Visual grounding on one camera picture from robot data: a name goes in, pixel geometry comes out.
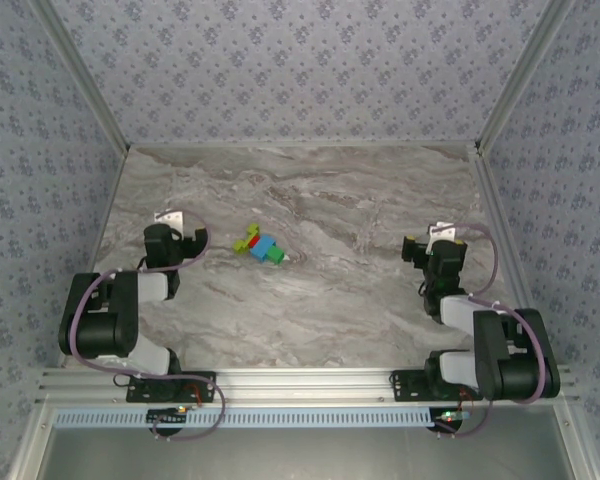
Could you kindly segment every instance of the green block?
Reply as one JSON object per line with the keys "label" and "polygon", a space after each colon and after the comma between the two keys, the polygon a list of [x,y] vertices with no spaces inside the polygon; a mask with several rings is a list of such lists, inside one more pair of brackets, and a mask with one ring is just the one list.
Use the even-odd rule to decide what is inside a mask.
{"label": "green block", "polygon": [[269,250],[267,250],[267,259],[278,265],[282,260],[284,260],[284,252],[275,245],[273,247],[269,247]]}

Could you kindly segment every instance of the white bracket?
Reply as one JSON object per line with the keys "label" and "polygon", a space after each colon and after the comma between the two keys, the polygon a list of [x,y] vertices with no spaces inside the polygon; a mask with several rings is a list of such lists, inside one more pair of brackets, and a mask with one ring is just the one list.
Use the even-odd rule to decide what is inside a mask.
{"label": "white bracket", "polygon": [[431,247],[438,240],[449,240],[454,242],[456,239],[456,229],[455,228],[447,228],[446,230],[441,230],[439,232],[432,232],[431,230],[436,227],[446,227],[448,225],[453,225],[452,223],[438,222],[435,225],[429,225],[429,243],[427,244],[427,255],[431,254]]}
{"label": "white bracket", "polygon": [[184,237],[184,214],[183,212],[169,212],[167,214],[154,213],[153,221],[159,223],[166,223],[174,230],[180,232],[180,235]]}

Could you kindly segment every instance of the blue block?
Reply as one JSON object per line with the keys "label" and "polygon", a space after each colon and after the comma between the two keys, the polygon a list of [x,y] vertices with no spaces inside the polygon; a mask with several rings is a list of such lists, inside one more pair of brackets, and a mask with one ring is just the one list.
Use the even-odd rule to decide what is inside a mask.
{"label": "blue block", "polygon": [[267,252],[271,247],[276,244],[276,241],[273,237],[269,235],[260,235],[260,240],[256,243],[249,251],[251,255],[256,257],[261,262],[264,262],[267,258]]}

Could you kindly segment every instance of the patterned wallpaper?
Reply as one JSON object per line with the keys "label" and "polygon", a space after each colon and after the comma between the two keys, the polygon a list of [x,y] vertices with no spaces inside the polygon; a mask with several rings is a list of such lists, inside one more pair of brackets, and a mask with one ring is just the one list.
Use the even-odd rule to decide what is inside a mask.
{"label": "patterned wallpaper", "polygon": [[600,0],[577,0],[489,155],[600,445]]}
{"label": "patterned wallpaper", "polygon": [[130,143],[474,139],[545,5],[53,2]]}
{"label": "patterned wallpaper", "polygon": [[116,157],[26,0],[0,0],[0,479],[58,359]]}

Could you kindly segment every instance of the metal strip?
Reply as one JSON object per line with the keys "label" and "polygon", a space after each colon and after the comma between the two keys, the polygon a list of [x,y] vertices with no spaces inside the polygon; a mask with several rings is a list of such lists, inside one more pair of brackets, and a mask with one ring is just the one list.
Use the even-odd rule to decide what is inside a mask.
{"label": "metal strip", "polygon": [[[185,423],[159,423],[159,427],[208,428],[220,409],[190,411]],[[146,407],[59,409],[56,428],[147,428]],[[221,428],[386,428],[431,427],[428,408],[231,408]]]}
{"label": "metal strip", "polygon": [[7,475],[8,480],[38,478],[42,459],[51,435],[54,408],[47,405],[35,407],[29,415],[27,427]]}
{"label": "metal strip", "polygon": [[98,256],[98,250],[100,250],[100,244],[102,243],[102,238],[104,237],[104,232],[107,228],[107,223],[109,223],[109,215],[111,214],[111,209],[113,208],[113,202],[116,198],[116,192],[118,191],[118,185],[120,184],[120,179],[122,178],[122,172],[124,171],[125,163],[127,162],[128,152],[124,152],[118,161],[118,167],[116,168],[115,176],[113,177],[113,182],[111,185],[111,190],[109,191],[109,197],[107,198],[107,204],[105,206],[104,215],[102,216],[100,228],[98,229],[98,236],[96,237],[96,242],[93,245],[93,249],[91,250],[91,255],[89,256],[89,263],[87,264],[87,271],[92,271],[96,266],[96,258]]}
{"label": "metal strip", "polygon": [[475,147],[470,150],[469,160],[474,168],[476,185],[491,234],[498,245],[500,271],[504,277],[505,285],[513,296],[515,307],[532,307],[531,289],[524,274],[522,261],[513,240],[511,227],[504,213],[504,207],[500,195],[498,195],[498,187],[493,178],[489,162],[476,153]]}
{"label": "metal strip", "polygon": [[600,455],[582,405],[561,402],[554,407],[556,421],[575,478],[600,480]]}
{"label": "metal strip", "polygon": [[169,149],[182,150],[190,148],[291,148],[291,147],[441,147],[453,149],[459,154],[463,152],[466,140],[259,140],[208,141],[208,142],[136,142],[131,148],[136,150]]}
{"label": "metal strip", "polygon": [[479,137],[481,154],[486,155],[491,150],[573,3],[574,0],[550,0],[545,7],[482,128]]}
{"label": "metal strip", "polygon": [[[574,380],[567,367],[560,366],[563,394],[569,401],[576,394]],[[389,368],[261,368],[215,369],[217,383],[231,409],[284,407],[447,407],[454,402],[413,402],[405,405],[394,401]],[[112,376],[86,369],[47,369],[36,395],[37,402],[58,407],[128,407],[126,389],[115,387]],[[219,404],[218,396],[214,405]],[[556,399],[544,399],[538,405],[550,406]],[[497,402],[511,406],[513,402]],[[155,408],[177,406],[156,404]]]}
{"label": "metal strip", "polygon": [[29,5],[38,17],[38,20],[40,20],[47,35],[49,35],[51,43],[55,45],[62,61],[71,73],[73,80],[93,111],[104,133],[117,150],[117,154],[124,154],[128,148],[118,122],[93,80],[87,65],[80,56],[58,12],[56,12],[49,0],[29,0]]}

